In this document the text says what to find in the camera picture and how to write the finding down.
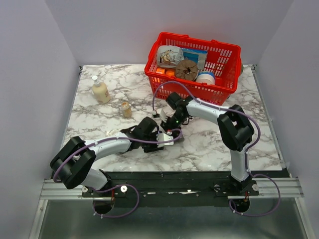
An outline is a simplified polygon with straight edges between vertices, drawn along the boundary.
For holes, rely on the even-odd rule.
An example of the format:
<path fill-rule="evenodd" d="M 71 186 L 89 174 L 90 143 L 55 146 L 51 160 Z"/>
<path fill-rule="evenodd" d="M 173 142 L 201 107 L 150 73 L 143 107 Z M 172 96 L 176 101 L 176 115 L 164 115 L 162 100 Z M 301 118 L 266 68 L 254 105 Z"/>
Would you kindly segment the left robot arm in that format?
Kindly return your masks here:
<path fill-rule="evenodd" d="M 82 185 L 93 188 L 100 197 L 107 196 L 111 189 L 110 178 L 102 170 L 93 169 L 93 163 L 106 156 L 123 154 L 140 147 L 145 153 L 162 150 L 163 145 L 159 143 L 162 140 L 160 127 L 150 117 L 121 130 L 116 136 L 92 141 L 72 137 L 50 163 L 53 180 L 63 183 L 67 189 Z"/>

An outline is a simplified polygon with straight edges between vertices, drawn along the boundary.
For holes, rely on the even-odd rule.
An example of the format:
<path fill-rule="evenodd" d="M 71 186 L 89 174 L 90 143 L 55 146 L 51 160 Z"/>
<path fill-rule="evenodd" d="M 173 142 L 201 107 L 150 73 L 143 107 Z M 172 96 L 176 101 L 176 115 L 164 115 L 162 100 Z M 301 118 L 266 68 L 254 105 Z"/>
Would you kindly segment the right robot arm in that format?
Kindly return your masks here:
<path fill-rule="evenodd" d="M 230 108 L 219 107 L 192 96 L 182 98 L 178 93 L 171 93 L 166 103 L 175 111 L 161 122 L 165 130 L 180 128 L 189 118 L 197 117 L 218 125 L 221 138 L 231 155 L 231 172 L 229 190 L 235 195 L 241 195 L 247 190 L 251 176 L 248 172 L 245 152 L 252 142 L 254 128 L 243 115 L 239 105 Z"/>

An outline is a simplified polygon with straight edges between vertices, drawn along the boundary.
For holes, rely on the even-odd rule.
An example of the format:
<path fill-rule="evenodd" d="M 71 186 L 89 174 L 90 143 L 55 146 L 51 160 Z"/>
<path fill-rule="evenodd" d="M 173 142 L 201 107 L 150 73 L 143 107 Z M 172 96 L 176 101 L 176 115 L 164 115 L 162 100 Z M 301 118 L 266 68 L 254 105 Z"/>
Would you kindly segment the grey weekly pill organizer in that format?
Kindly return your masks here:
<path fill-rule="evenodd" d="M 184 136 L 180 130 L 173 131 L 172 136 L 174 138 L 174 144 L 184 142 Z"/>

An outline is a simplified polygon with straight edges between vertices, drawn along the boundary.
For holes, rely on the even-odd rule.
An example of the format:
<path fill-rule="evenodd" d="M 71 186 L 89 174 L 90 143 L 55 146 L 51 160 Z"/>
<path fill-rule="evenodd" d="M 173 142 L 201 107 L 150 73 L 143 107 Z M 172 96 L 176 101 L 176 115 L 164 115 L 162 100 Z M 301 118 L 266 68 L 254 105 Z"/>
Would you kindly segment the clear pill bottle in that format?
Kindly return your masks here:
<path fill-rule="evenodd" d="M 132 116 L 132 110 L 128 102 L 122 102 L 121 104 L 123 116 L 125 118 L 130 118 Z"/>

